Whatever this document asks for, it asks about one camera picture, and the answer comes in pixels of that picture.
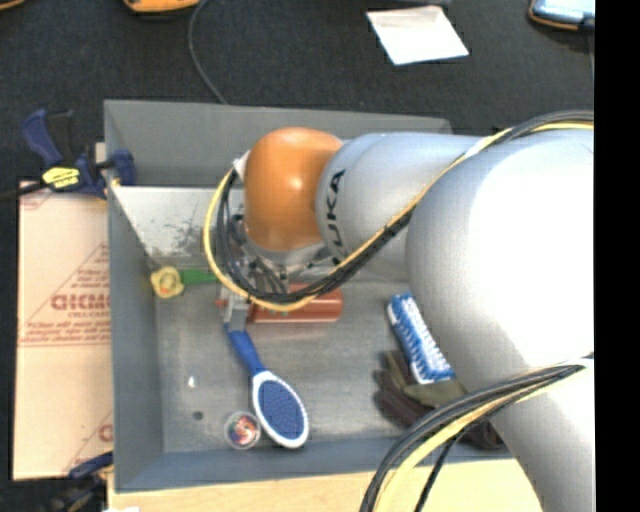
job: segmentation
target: white paper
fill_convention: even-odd
[[[469,55],[441,7],[370,11],[367,16],[396,65]]]

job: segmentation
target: work glove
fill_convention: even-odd
[[[400,350],[387,351],[381,357],[382,368],[374,371],[379,390],[374,401],[382,414],[393,423],[406,428],[425,414],[466,394],[457,379],[418,384]],[[461,438],[460,442],[482,450],[497,450],[504,443],[491,423],[479,423]]]

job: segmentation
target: black carpet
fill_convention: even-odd
[[[143,21],[121,0],[26,0],[0,11],[0,192],[41,172],[19,132],[39,108],[74,110],[77,147],[101,140],[102,102],[115,98],[435,116],[472,135],[594,108],[587,37],[532,24],[527,0],[453,0],[448,15],[470,56],[395,67],[365,13],[410,5],[212,0],[194,44],[222,100],[191,61],[188,16]],[[10,482],[16,223],[15,203],[0,204],[1,512],[32,511],[65,486]]]

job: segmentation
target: small round object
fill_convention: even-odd
[[[151,274],[151,285],[156,295],[162,299],[176,297],[184,291],[184,284],[178,269],[171,266],[162,267]]]
[[[224,437],[236,450],[247,450],[255,446],[261,433],[258,418],[250,412],[234,412],[224,424]]]

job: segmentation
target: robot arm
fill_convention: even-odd
[[[490,139],[392,133],[343,142],[306,129],[266,137],[243,169],[247,250],[285,281],[327,254],[339,263],[308,295],[247,291],[217,268],[234,291],[286,310],[360,267],[408,280],[469,391],[593,352],[588,115],[534,120]],[[205,229],[205,246],[207,237]],[[595,510],[594,393],[591,372],[492,420],[546,512]]]

